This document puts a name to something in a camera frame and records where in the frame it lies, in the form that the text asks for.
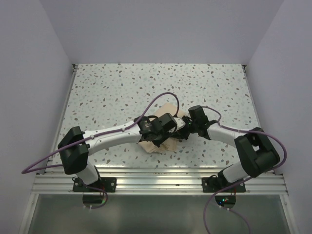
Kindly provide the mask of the beige cloth mat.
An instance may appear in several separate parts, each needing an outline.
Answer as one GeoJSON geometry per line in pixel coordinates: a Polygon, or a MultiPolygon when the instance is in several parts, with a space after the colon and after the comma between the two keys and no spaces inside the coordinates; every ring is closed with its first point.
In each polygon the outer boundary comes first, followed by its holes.
{"type": "MultiPolygon", "coordinates": [[[[154,116],[161,117],[166,113],[170,113],[172,116],[174,116],[176,111],[176,106],[166,103],[154,113],[154,116]]],[[[142,141],[139,142],[138,145],[149,154],[163,153],[165,151],[174,152],[177,150],[178,139],[172,138],[171,134],[172,133],[169,132],[159,136],[156,140],[154,140],[156,145],[152,141],[142,141]]]]}

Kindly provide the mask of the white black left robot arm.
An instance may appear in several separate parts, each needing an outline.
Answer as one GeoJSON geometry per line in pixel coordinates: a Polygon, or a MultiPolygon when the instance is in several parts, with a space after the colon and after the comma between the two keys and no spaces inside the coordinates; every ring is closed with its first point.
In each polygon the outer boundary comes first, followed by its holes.
{"type": "Polygon", "coordinates": [[[178,117],[166,113],[160,117],[138,117],[126,124],[94,131],[71,128],[58,144],[58,152],[64,172],[77,175],[85,184],[99,181],[96,167],[88,157],[94,153],[126,143],[150,141],[157,147],[184,127],[178,117]]]}

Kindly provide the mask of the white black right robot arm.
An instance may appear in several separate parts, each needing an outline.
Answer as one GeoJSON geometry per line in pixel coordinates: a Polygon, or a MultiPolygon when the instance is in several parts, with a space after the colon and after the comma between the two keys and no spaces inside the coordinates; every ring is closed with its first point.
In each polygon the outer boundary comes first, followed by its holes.
{"type": "Polygon", "coordinates": [[[204,178],[203,190],[222,190],[233,184],[243,183],[246,177],[255,178],[271,170],[280,162],[280,156],[269,140],[269,136],[259,127],[239,130],[220,124],[220,120],[209,120],[203,106],[189,109],[189,116],[181,118],[184,127],[175,131],[173,137],[187,140],[190,134],[198,134],[207,140],[226,143],[236,148],[239,162],[221,170],[217,175],[204,178]]]}

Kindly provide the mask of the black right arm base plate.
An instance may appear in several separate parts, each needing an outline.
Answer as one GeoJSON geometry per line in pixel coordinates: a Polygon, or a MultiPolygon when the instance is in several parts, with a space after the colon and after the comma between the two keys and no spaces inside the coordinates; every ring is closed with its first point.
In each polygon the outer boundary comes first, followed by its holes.
{"type": "MultiPolygon", "coordinates": [[[[224,193],[244,193],[246,192],[245,184],[242,182],[243,179],[239,180],[239,184],[235,187],[231,187],[224,191],[224,193]]],[[[201,179],[202,190],[204,193],[215,193],[226,187],[232,186],[234,183],[228,183],[226,179],[218,178],[215,175],[210,177],[203,177],[201,179]]]]}

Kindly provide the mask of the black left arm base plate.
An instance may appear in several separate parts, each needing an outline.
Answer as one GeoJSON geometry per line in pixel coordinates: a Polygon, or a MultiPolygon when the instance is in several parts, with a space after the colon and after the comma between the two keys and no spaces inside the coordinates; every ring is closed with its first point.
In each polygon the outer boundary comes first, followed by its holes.
{"type": "Polygon", "coordinates": [[[104,190],[107,193],[114,193],[117,186],[116,177],[101,177],[98,181],[90,184],[83,185],[79,178],[73,179],[73,192],[92,193],[99,192],[99,189],[104,190]]]}

